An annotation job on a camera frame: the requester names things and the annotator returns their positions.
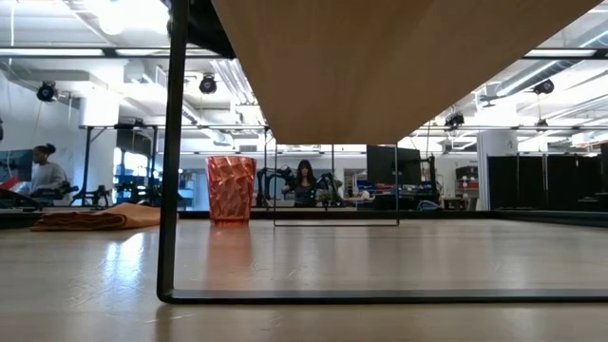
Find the white column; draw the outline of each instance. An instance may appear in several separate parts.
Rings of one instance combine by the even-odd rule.
[[[120,98],[108,91],[98,90],[87,94],[80,102],[80,125],[113,125],[118,123]],[[94,129],[94,138],[101,129]],[[85,167],[86,130],[82,129],[75,142],[79,149],[79,162],[74,174],[75,183],[82,186]],[[116,130],[107,129],[90,145],[88,163],[87,191],[105,185],[106,189],[114,187],[114,148],[116,147]]]
[[[487,174],[487,157],[509,156],[518,152],[517,132],[485,131],[477,134],[477,159],[479,171],[479,207],[489,210],[489,177]]]

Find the woman with dark hair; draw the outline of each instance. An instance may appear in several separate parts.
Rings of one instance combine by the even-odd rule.
[[[66,171],[59,164],[48,161],[48,156],[55,151],[57,149],[50,143],[34,147],[33,155],[36,166],[31,176],[30,193],[40,189],[55,189],[67,181]]]
[[[289,185],[283,187],[283,193],[294,191],[295,207],[314,207],[316,206],[316,179],[313,176],[313,167],[307,160],[302,160],[297,166],[295,174],[295,187]]]

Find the monitor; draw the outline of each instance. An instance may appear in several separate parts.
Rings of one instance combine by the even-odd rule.
[[[395,184],[395,147],[368,145],[367,157],[368,181]],[[399,185],[420,185],[422,183],[420,161],[419,150],[397,149]]]
[[[33,151],[0,151],[0,183],[16,177],[19,181],[31,181]]]

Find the folded orange cloth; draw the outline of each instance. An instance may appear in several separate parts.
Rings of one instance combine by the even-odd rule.
[[[96,213],[44,214],[31,230],[106,231],[150,227],[160,223],[160,208],[123,203]]]

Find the fluorescent light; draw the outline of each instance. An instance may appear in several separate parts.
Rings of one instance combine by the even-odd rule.
[[[525,54],[525,57],[591,57],[596,53],[592,48],[586,49],[533,49]]]
[[[247,129],[264,129],[265,127],[263,125],[241,125],[241,124],[201,124],[201,125],[197,125],[194,126],[196,129],[204,129],[204,128],[208,128],[208,129],[227,129],[227,130],[247,130]]]
[[[98,48],[0,48],[9,56],[104,56]]]
[[[606,33],[608,33],[608,30],[605,30],[604,32],[598,34],[597,36],[589,39],[585,44],[581,45],[581,48],[587,48],[587,46],[595,41],[597,41],[597,39],[603,37]]]
[[[469,143],[459,146],[459,147],[454,147],[454,149],[455,150],[464,150],[465,148],[468,148],[468,147],[474,145],[475,143],[477,143],[477,140],[475,142],[469,142]]]
[[[116,50],[121,56],[169,56],[168,48],[119,48]]]

